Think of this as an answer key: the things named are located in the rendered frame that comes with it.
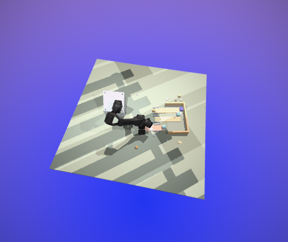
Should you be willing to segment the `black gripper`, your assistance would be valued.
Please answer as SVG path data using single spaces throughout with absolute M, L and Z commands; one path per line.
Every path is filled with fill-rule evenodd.
M 139 130 L 138 130 L 138 134 L 139 134 L 139 135 L 145 135 L 145 134 L 146 134 L 146 132 L 145 132 L 145 130 L 144 130 L 145 127 L 138 127 L 138 129 L 139 129 Z

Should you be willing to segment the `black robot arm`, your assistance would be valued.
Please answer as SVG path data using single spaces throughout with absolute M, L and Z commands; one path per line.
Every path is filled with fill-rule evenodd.
M 117 113 L 121 112 L 122 109 L 122 101 L 121 100 L 115 100 L 112 106 L 112 111 L 108 112 L 104 122 L 111 126 L 126 126 L 126 125 L 135 125 L 138 127 L 148 127 L 151 128 L 153 125 L 153 122 L 151 122 L 150 118 L 145 119 L 142 115 L 137 115 L 134 118 L 126 118 L 122 119 L 120 118 Z M 117 117 L 118 123 L 112 123 L 114 117 Z

